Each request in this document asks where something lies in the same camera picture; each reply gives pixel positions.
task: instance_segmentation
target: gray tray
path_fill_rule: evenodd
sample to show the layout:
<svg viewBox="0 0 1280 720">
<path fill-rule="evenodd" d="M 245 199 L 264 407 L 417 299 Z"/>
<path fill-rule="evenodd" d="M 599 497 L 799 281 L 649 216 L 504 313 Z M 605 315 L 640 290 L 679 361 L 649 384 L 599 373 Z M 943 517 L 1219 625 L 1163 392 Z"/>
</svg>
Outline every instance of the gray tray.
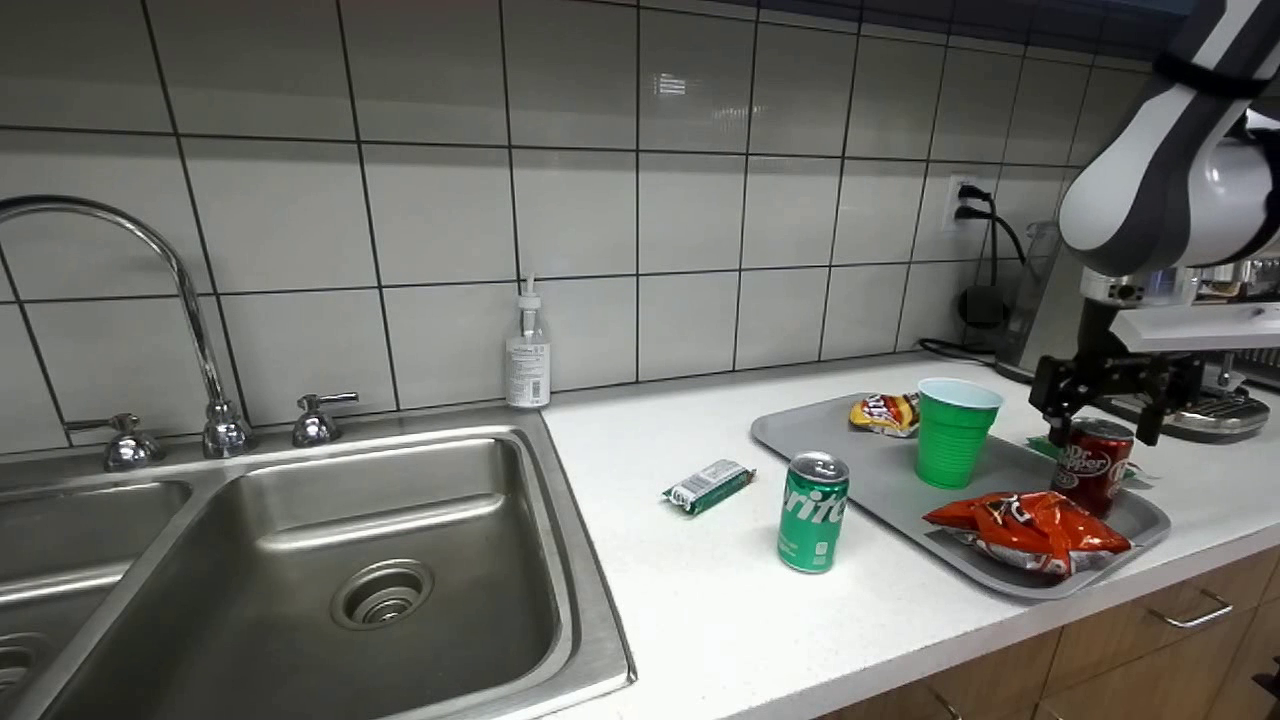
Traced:
<svg viewBox="0 0 1280 720">
<path fill-rule="evenodd" d="M 1062 599 L 1073 595 L 1142 551 L 1157 550 L 1168 537 L 1168 517 L 1148 506 L 1135 493 L 1120 493 L 1107 525 L 1127 537 L 1127 551 L 1102 559 L 1091 568 L 1076 568 L 1069 580 L 1045 580 L 1015 572 L 1010 566 L 996 566 L 970 550 L 956 531 L 943 531 L 936 525 L 926 525 L 926 514 L 960 502 L 960 497 L 982 497 L 982 493 L 1027 493 L 1027 487 L 1050 487 L 1054 462 L 1006 442 L 987 442 L 987 452 L 974 477 L 970 487 L 933 487 L 917 480 L 911 442 L 894 442 L 894 437 L 874 437 L 874 432 L 851 432 L 849 430 L 849 406 L 851 397 L 759 418 L 754 423 L 754 442 L 766 444 L 769 452 L 791 462 L 799 452 L 832 452 L 849 464 L 849 502 L 888 525 L 894 531 L 908 537 L 936 559 L 953 566 L 960 576 L 970 576 L 982 588 L 993 588 L 999 595 L 1015 595 L 1027 606 Z"/>
</svg>

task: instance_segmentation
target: wooden cabinet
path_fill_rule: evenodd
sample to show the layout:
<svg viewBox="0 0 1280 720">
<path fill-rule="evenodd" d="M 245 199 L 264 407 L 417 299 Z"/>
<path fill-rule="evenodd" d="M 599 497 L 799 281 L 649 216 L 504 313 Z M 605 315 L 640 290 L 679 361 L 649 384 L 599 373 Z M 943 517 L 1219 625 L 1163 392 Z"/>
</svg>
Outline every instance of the wooden cabinet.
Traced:
<svg viewBox="0 0 1280 720">
<path fill-rule="evenodd" d="M 837 720 L 1267 720 L 1253 677 L 1280 658 L 1276 559 L 1250 558 Z"/>
</svg>

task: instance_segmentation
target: small package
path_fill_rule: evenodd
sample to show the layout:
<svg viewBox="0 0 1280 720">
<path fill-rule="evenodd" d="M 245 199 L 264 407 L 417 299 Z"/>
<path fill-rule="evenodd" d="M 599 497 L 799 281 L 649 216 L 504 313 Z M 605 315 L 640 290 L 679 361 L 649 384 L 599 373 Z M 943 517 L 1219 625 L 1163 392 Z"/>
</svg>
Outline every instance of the small package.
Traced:
<svg viewBox="0 0 1280 720">
<path fill-rule="evenodd" d="M 919 432 L 917 397 L 894 397 L 894 392 L 851 397 L 849 430 L 877 432 L 877 437 L 917 437 Z"/>
<path fill-rule="evenodd" d="M 699 517 L 708 509 L 716 509 L 724 497 L 748 487 L 755 480 L 754 469 L 735 464 L 735 462 L 716 462 L 691 477 L 683 477 L 679 485 L 665 487 L 665 506 L 671 506 L 683 517 Z"/>
<path fill-rule="evenodd" d="M 930 525 L 960 531 L 986 558 L 1031 576 L 1073 576 L 1127 551 L 1112 525 L 1062 493 L 987 493 L 943 506 Z"/>
</svg>

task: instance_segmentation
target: sink basin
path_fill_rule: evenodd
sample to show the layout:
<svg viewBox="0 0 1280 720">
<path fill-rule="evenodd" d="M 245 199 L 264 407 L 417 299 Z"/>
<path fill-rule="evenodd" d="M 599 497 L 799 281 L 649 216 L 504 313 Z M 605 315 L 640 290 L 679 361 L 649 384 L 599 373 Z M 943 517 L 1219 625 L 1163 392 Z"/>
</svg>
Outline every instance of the sink basin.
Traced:
<svg viewBox="0 0 1280 720">
<path fill-rule="evenodd" d="M 627 677 L 563 473 L 526 418 L 235 473 L 37 718 L 541 718 Z"/>
<path fill-rule="evenodd" d="M 0 497 L 0 718 L 185 502 L 185 485 L 157 480 Z"/>
</svg>

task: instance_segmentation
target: plastic cup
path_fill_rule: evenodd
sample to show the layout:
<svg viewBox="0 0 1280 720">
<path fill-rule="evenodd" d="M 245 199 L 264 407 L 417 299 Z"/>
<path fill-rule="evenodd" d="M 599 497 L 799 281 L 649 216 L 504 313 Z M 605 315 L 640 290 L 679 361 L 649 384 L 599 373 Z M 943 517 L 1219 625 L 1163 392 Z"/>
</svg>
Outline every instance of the plastic cup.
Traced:
<svg viewBox="0 0 1280 720">
<path fill-rule="evenodd" d="M 999 392 L 974 382 L 919 384 L 917 477 L 936 487 L 965 487 L 987 449 L 999 413 Z"/>
</svg>

